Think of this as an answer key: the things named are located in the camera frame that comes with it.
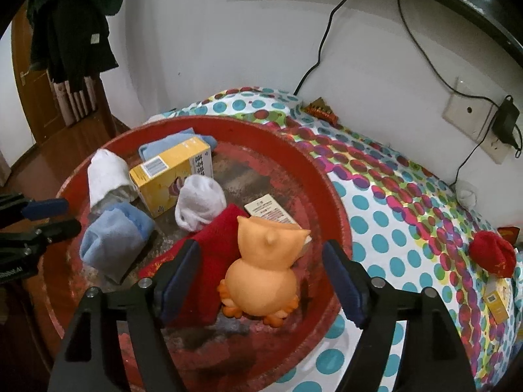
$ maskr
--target orange owl toy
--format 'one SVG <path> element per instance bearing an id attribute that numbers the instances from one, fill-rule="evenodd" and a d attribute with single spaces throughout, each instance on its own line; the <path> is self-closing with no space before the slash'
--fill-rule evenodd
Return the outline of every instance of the orange owl toy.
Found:
<path id="1" fill-rule="evenodd" d="M 297 281 L 290 269 L 310 230 L 297 224 L 259 217 L 238 217 L 238 248 L 242 257 L 227 270 L 218 292 L 226 317 L 243 313 L 263 317 L 280 327 L 299 303 Z"/>

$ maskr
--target blue gripper pad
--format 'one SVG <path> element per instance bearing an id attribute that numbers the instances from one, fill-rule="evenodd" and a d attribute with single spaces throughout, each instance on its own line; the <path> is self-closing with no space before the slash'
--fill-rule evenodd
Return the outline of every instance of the blue gripper pad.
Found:
<path id="1" fill-rule="evenodd" d="M 30 221 L 43 220 L 53 216 L 63 215 L 69 210 L 69 202 L 59 199 L 47 199 L 29 202 L 20 213 Z"/>
<path id="2" fill-rule="evenodd" d="M 323 245 L 323 266 L 336 292 L 347 319 L 362 328 L 367 320 L 370 295 L 365 276 L 367 272 L 357 262 L 350 261 L 335 240 Z"/>
<path id="3" fill-rule="evenodd" d="M 160 305 L 159 318 L 165 325 L 173 321 L 181 310 L 185 297 L 193 284 L 194 277 L 201 264 L 201 250 L 194 240 L 187 240 L 176 258 L 165 264 L 175 266 L 174 274 L 163 287 L 163 290 L 155 291 L 155 299 Z"/>

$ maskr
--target wooden door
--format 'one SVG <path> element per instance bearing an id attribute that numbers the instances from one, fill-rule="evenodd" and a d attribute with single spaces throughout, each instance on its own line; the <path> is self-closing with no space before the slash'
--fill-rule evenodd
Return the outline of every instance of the wooden door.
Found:
<path id="1" fill-rule="evenodd" d="M 12 65 L 22 108 L 37 144 L 42 144 L 65 127 L 54 99 L 47 72 L 29 71 L 32 30 L 25 16 L 25 4 L 12 20 Z"/>

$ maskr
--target door handle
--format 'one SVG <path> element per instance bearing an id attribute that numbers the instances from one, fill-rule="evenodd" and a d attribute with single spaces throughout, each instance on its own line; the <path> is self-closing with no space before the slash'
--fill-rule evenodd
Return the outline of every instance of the door handle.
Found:
<path id="1" fill-rule="evenodd" d="M 25 85 L 25 77 L 29 74 L 29 70 L 26 73 L 20 72 L 20 80 L 22 81 L 22 85 Z"/>

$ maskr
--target power adapter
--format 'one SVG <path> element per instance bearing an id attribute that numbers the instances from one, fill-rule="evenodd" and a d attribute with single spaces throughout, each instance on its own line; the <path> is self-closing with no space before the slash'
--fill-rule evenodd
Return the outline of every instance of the power adapter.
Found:
<path id="1" fill-rule="evenodd" d="M 519 145 L 514 139 L 514 127 L 519 116 L 519 110 L 514 106 L 513 97 L 507 96 L 499 107 L 496 120 L 492 125 L 492 132 L 503 143 L 509 144 L 519 150 Z"/>

